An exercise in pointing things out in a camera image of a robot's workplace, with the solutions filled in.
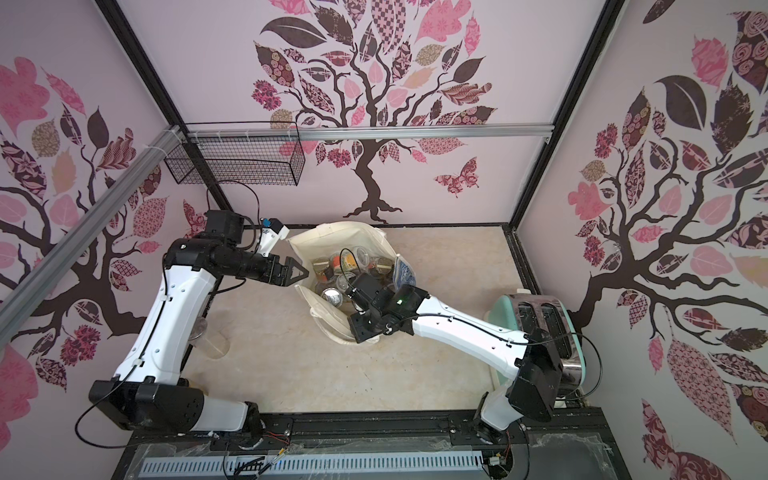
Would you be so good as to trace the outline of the cream canvas tote bag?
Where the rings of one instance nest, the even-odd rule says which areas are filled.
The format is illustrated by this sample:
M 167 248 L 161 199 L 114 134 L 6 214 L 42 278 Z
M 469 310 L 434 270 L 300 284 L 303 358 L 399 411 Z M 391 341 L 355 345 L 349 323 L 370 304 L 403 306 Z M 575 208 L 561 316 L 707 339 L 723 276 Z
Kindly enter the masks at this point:
M 349 317 L 356 311 L 346 294 L 354 278 L 367 273 L 394 289 L 414 285 L 410 264 L 389 243 L 384 230 L 360 222 L 319 225 L 288 239 L 309 277 L 295 285 L 320 331 L 345 346 L 356 343 Z

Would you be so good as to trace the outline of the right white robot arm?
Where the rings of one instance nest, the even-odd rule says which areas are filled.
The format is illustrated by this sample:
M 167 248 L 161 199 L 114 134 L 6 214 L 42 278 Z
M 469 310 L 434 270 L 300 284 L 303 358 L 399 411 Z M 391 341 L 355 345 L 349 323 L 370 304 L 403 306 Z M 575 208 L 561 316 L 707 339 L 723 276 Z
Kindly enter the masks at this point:
M 348 323 L 357 343 L 402 331 L 442 342 L 501 372 L 506 382 L 481 401 L 479 422 L 485 427 L 501 432 L 523 417 L 552 419 L 563 366 L 548 331 L 495 326 L 419 287 L 394 290 L 369 274 L 354 276 L 345 295 L 356 308 Z

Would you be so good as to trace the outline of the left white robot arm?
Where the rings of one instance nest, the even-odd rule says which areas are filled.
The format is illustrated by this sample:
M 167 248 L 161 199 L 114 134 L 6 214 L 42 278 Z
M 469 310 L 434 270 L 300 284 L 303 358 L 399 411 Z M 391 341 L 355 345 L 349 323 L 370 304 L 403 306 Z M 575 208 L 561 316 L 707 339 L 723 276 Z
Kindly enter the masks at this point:
M 279 220 L 258 224 L 256 245 L 241 241 L 247 217 L 210 210 L 204 230 L 174 241 L 161 264 L 155 302 L 126 358 L 112 378 L 93 383 L 88 399 L 123 430 L 241 432 L 257 430 L 256 407 L 212 398 L 182 378 L 192 332 L 226 277 L 287 287 L 306 279 L 295 259 L 274 246 L 289 230 Z

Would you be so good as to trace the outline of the clear plastic cup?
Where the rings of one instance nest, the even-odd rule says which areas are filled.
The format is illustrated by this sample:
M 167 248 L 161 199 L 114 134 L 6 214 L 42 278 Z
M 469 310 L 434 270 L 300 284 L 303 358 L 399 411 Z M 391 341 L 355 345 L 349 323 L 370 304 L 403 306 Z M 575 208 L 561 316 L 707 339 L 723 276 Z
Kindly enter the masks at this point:
M 198 317 L 192 327 L 189 343 L 210 359 L 223 358 L 230 349 L 230 343 L 220 331 L 209 326 L 206 318 Z

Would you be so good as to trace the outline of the mint green chrome toaster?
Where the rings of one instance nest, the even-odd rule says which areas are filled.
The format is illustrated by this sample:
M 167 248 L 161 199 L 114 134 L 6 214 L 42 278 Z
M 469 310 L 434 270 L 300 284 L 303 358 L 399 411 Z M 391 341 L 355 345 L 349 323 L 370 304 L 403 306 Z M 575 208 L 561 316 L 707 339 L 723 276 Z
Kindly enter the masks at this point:
M 579 334 L 560 300 L 519 289 L 516 293 L 501 295 L 483 319 L 494 327 L 522 332 L 537 353 L 556 353 L 562 367 L 556 399 L 577 401 L 585 379 L 586 362 Z

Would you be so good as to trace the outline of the aluminium rail back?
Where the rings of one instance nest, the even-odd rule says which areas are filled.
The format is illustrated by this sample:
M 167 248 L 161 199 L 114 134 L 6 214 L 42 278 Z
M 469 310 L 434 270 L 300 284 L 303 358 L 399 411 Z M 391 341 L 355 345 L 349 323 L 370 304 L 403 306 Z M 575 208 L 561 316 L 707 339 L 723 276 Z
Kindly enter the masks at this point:
M 243 138 L 255 140 L 265 137 L 285 138 L 295 141 L 336 141 L 336 140 L 378 140 L 378 139 L 422 139 L 422 138 L 491 138 L 491 137 L 544 137 L 554 131 L 551 124 L 542 123 L 500 123 L 481 125 L 436 125 L 436 126 L 390 126 L 390 127 L 334 127 L 334 128 L 285 128 L 256 129 L 203 129 L 190 130 L 191 140 L 224 140 Z

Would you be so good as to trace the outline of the aluminium rail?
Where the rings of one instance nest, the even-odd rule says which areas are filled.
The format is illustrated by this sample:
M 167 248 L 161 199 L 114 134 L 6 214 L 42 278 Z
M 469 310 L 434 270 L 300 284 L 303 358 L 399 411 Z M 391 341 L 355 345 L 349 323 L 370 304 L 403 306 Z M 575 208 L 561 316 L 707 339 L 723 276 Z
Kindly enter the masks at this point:
M 255 140 L 265 137 L 285 138 L 295 141 L 336 141 L 336 140 L 378 140 L 378 139 L 422 139 L 422 138 L 491 138 L 491 137 L 544 137 L 554 131 L 551 124 L 542 123 L 500 123 L 481 125 L 436 125 L 436 126 L 390 126 L 390 127 L 334 127 L 334 128 L 285 128 L 256 129 L 203 129 L 190 130 L 191 140 L 224 140 L 243 138 Z
M 6 345 L 55 289 L 90 242 L 105 228 L 154 168 L 182 142 L 177 126 L 169 125 L 145 149 L 76 224 L 46 255 L 38 267 L 4 300 L 1 306 L 1 344 Z

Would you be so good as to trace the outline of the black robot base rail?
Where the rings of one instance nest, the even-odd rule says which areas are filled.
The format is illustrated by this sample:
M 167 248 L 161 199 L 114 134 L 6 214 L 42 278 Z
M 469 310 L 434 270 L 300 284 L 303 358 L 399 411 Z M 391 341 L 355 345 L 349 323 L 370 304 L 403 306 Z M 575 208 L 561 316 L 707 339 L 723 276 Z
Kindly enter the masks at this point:
M 135 433 L 114 479 L 136 479 L 149 457 L 387 452 L 479 452 L 483 473 L 352 474 L 271 479 L 628 479 L 601 409 L 566 408 L 548 422 L 521 419 L 494 433 L 473 410 L 263 413 L 246 433 Z

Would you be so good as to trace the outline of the aluminium rail left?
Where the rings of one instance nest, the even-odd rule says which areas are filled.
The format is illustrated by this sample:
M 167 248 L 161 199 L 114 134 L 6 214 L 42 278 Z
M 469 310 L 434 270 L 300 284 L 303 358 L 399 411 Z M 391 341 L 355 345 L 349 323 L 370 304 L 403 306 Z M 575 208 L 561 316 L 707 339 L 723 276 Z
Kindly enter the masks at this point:
M 1 306 L 1 344 L 6 345 L 55 289 L 90 242 L 105 228 L 154 168 L 182 142 L 177 126 L 169 125 L 145 149 L 76 224 L 46 255 L 38 267 L 4 300 Z

